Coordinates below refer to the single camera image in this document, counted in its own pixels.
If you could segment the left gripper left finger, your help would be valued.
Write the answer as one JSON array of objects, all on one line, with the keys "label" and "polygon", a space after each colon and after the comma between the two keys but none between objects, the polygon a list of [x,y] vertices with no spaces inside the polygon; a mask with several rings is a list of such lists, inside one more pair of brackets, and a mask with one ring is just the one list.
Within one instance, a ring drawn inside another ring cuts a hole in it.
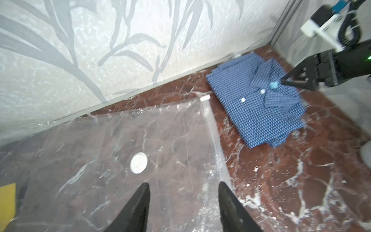
[{"label": "left gripper left finger", "polygon": [[146,232],[150,196],[149,184],[142,183],[105,232]]}]

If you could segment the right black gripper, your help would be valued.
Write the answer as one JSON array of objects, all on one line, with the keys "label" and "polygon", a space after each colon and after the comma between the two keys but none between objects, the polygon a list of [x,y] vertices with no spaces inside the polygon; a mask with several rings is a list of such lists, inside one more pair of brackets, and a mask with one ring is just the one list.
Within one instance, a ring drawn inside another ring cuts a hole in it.
[{"label": "right black gripper", "polygon": [[371,41],[367,40],[341,52],[327,50],[305,58],[281,78],[281,84],[304,90],[319,90],[319,82],[336,87],[371,74]]}]

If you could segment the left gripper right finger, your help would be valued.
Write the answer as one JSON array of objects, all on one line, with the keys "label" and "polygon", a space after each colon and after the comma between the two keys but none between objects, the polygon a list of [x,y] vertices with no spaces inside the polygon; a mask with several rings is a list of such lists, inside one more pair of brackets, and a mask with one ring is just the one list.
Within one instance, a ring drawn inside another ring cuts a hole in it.
[{"label": "left gripper right finger", "polygon": [[223,232],[263,232],[223,181],[218,185],[218,201]]}]

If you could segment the blue checked shirt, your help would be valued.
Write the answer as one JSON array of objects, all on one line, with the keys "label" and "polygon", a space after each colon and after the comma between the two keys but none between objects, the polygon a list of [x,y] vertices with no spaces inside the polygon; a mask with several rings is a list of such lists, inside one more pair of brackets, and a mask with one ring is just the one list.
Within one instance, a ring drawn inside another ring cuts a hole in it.
[{"label": "blue checked shirt", "polygon": [[275,148],[304,126],[302,98],[284,86],[286,75],[275,60],[252,52],[223,63],[206,76],[212,91],[249,148],[269,144]]}]

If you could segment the clear plastic vacuum bag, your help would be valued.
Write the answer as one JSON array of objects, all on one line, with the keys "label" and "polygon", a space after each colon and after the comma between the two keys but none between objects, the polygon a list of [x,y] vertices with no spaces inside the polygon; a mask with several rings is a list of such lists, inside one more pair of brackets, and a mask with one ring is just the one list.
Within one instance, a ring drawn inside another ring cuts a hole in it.
[{"label": "clear plastic vacuum bag", "polygon": [[103,232],[150,186],[149,232],[220,232],[218,184],[230,183],[205,95],[83,117],[1,147],[16,184],[9,232]]}]

